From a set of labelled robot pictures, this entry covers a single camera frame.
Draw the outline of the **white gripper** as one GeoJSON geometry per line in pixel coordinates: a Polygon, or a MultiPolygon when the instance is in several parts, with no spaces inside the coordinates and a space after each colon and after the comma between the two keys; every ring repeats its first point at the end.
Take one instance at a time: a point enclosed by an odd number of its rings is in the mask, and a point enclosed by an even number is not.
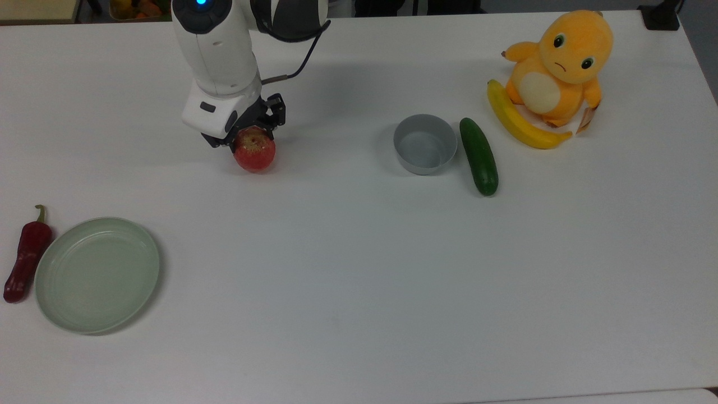
{"type": "Polygon", "coordinates": [[[181,118],[199,131],[211,148],[229,148],[234,154],[236,133],[230,132],[232,128],[259,128],[274,141],[274,130],[286,122],[286,105],[280,94],[262,99],[260,80],[222,97],[209,94],[193,81],[181,118]]]}

